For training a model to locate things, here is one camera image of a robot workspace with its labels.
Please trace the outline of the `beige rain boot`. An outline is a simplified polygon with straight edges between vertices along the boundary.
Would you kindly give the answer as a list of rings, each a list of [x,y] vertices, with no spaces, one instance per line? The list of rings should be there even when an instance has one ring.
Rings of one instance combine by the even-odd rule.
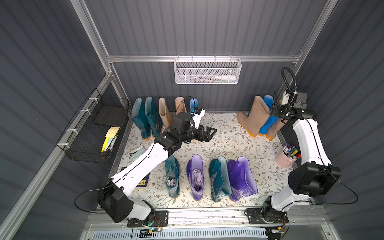
[[[165,98],[159,98],[159,114],[165,128],[173,125],[174,116],[169,112]]]
[[[185,106],[185,99],[183,97],[177,97],[175,99],[175,106],[176,106],[175,115],[178,115],[179,113],[187,112],[187,108]]]
[[[255,96],[252,108],[248,115],[239,112],[238,123],[244,127],[251,137],[256,137],[260,129],[270,117],[270,108],[260,96]]]
[[[284,119],[278,119],[274,124],[272,124],[267,133],[266,133],[266,137],[269,139],[269,140],[273,140],[276,135],[277,135],[277,132],[285,126],[285,123],[286,123],[286,120]]]

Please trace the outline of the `dark green boot back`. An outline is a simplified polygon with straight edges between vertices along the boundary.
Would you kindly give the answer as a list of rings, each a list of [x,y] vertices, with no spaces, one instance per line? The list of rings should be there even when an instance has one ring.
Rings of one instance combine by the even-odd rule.
[[[156,111],[156,107],[152,97],[145,100],[145,115],[152,130],[152,135],[156,138],[161,134],[163,122],[161,116]]]

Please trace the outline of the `blue rain boot back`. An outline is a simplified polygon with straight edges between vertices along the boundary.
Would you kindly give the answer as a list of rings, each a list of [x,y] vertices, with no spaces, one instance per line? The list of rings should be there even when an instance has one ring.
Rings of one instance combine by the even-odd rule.
[[[271,108],[274,104],[274,99],[271,95],[265,95],[264,98],[263,98],[264,102],[266,103],[266,105]],[[259,132],[259,135],[260,136],[263,136],[263,135],[266,135],[269,128],[278,120],[279,118],[277,117],[274,117],[274,116],[269,116],[268,120],[266,121],[266,123],[261,127],[260,129],[260,132]]]

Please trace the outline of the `blue rain boot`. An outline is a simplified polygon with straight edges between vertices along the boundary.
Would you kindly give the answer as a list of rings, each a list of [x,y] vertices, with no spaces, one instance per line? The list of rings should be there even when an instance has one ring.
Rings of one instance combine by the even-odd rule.
[[[195,99],[195,98],[192,98],[190,100],[190,113],[191,113],[191,116],[194,116],[194,114],[196,113],[196,109],[195,107],[199,107],[199,103],[198,103],[198,100]]]
[[[264,98],[263,98],[264,102],[266,103],[266,105],[271,108],[274,104],[274,99],[271,95],[265,95]],[[278,120],[279,118],[277,117],[274,117],[274,116],[269,116],[268,120],[266,121],[266,123],[261,127],[260,129],[260,132],[259,132],[259,135],[260,136],[263,136],[263,135],[266,135],[269,128]]]

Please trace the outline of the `blue rain boot front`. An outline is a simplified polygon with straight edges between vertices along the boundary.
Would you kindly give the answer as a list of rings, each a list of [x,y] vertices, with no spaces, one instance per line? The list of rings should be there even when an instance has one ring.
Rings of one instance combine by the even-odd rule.
[[[190,113],[191,113],[191,116],[194,116],[194,114],[196,113],[196,109],[195,107],[199,107],[199,103],[198,103],[198,100],[195,99],[195,98],[192,98],[190,100]]]

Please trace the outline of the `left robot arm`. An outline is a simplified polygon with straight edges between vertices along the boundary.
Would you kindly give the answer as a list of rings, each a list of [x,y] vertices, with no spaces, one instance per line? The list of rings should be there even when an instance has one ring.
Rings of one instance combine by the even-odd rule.
[[[179,150],[183,143],[192,140],[210,142],[216,132],[215,128],[199,126],[184,133],[171,128],[160,134],[149,149],[131,165],[111,178],[103,178],[100,181],[98,204],[115,223],[126,218],[137,219],[146,224],[152,223],[156,210],[145,200],[131,198],[133,190],[157,165]]]

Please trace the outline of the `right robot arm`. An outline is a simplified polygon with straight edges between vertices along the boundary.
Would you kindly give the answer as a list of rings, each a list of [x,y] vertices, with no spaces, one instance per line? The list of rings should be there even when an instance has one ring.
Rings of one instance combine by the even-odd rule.
[[[273,222],[295,204],[309,203],[309,198],[325,195],[341,176],[341,170],[332,166],[325,153],[314,111],[274,103],[270,113],[292,125],[302,155],[302,165],[290,172],[288,186],[269,196],[263,204],[263,218]]]

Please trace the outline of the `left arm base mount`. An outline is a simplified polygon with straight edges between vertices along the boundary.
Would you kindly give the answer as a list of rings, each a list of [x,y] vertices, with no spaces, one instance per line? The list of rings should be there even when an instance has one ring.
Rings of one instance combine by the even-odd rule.
[[[139,220],[135,218],[128,218],[127,227],[128,228],[158,228],[166,227],[169,220],[169,211],[157,211],[153,210],[150,214],[144,219]]]

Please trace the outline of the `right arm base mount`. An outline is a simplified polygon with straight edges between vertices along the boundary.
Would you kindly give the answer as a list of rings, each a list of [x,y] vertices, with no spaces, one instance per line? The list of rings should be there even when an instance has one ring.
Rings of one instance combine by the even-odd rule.
[[[249,224],[251,225],[256,225],[256,224],[285,225],[289,221],[285,213],[275,211],[274,209],[267,211],[264,208],[247,208],[244,211],[244,214],[247,217]]]

